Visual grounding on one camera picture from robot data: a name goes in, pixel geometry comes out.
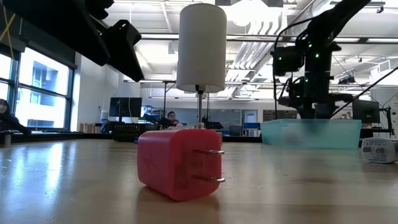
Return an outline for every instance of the window frame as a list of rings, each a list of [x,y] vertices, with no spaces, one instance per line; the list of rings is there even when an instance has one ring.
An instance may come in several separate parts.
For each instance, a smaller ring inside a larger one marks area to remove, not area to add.
[[[58,63],[61,63],[63,65],[65,65],[63,62],[49,56],[46,54],[43,54],[43,52],[33,48],[33,47],[29,47],[31,50],[34,50],[40,54],[42,54],[43,56],[46,56]],[[8,54],[5,52],[0,51],[0,54],[3,54],[7,57]],[[54,91],[50,91],[50,90],[46,90],[44,88],[39,88],[33,85],[27,85],[24,83],[20,83],[19,82],[19,72],[20,72],[20,66],[21,66],[21,59],[22,59],[22,54],[19,52],[18,56],[16,57],[19,60],[13,60],[11,59],[11,70],[10,70],[10,77],[9,79],[5,79],[5,78],[0,78],[0,82],[1,83],[5,83],[8,85],[8,96],[7,96],[7,102],[10,105],[10,111],[12,114],[16,113],[16,105],[17,105],[17,96],[18,96],[18,89],[19,88],[25,88],[28,90],[32,90],[32,91],[36,91],[38,93],[43,93],[43,94],[47,94],[50,96],[56,96],[56,97],[61,97],[65,99],[65,117],[64,117],[64,121],[63,121],[63,127],[62,128],[37,128],[38,130],[53,130],[53,131],[69,131],[70,130],[70,119],[71,119],[71,113],[72,113],[72,93],[73,93],[73,80],[74,80],[74,76],[75,76],[75,67],[71,67],[69,65],[65,65],[69,68],[69,73],[68,73],[68,86],[67,86],[67,94],[63,95],[63,94],[59,94],[57,92]],[[27,127],[31,130],[36,130],[35,127]]]

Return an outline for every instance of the white device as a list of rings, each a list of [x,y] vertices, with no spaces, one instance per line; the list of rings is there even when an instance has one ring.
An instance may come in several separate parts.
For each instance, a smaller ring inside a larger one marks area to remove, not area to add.
[[[361,152],[364,159],[375,163],[398,161],[398,141],[385,138],[367,138],[362,142]]]

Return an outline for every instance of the desk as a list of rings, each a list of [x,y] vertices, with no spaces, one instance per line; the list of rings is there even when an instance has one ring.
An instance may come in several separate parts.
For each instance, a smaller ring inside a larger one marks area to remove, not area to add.
[[[0,223],[396,223],[398,166],[355,150],[224,143],[227,181],[175,203],[137,179],[136,145],[112,140],[0,149]]]

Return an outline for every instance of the robotic arm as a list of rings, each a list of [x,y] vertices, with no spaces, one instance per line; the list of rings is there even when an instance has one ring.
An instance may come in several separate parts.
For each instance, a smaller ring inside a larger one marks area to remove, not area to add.
[[[333,9],[314,17],[293,47],[278,47],[272,53],[274,75],[297,72],[305,64],[305,75],[286,85],[289,96],[278,99],[280,105],[295,108],[303,119],[330,119],[337,101],[349,102],[352,95],[329,93],[331,58],[341,48],[333,40],[347,22],[371,0],[342,0]]]

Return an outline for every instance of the ceiling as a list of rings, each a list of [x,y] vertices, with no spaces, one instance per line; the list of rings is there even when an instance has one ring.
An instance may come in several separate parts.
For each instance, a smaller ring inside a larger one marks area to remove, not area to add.
[[[383,0],[386,2],[384,12],[378,14],[379,7],[367,7],[350,20],[340,36],[342,37],[398,37],[398,1]],[[109,16],[104,20],[108,25],[113,25],[120,19],[126,19],[141,33],[158,34],[178,34],[180,11],[189,4],[205,2],[214,4],[214,1],[147,1],[147,0],[119,0],[107,10]],[[279,19],[278,30],[283,29],[287,23],[301,21],[308,17],[331,8],[330,0],[296,0],[297,7],[284,9],[281,17],[285,16],[286,21]],[[237,26],[236,21],[232,21],[228,15],[228,34],[248,34],[252,23],[246,26]],[[302,27],[292,29],[292,34],[297,35]],[[271,82],[270,70],[264,66],[269,66],[269,52],[272,44],[254,45],[253,51],[248,53],[246,61],[254,60],[254,55],[258,54],[258,62],[253,63],[252,68],[255,72],[245,72],[246,78],[252,82]],[[398,57],[398,45],[373,45],[373,44],[341,44],[342,51],[335,52],[335,59],[332,60],[331,73],[339,77],[345,71],[355,75],[357,82],[366,83],[369,81],[369,69],[388,60]],[[227,42],[226,59],[227,65],[237,63],[240,52],[245,49],[245,42]],[[146,79],[153,80],[173,80],[175,79],[178,60],[178,41],[177,40],[141,40],[136,45],[137,56],[144,71]]]

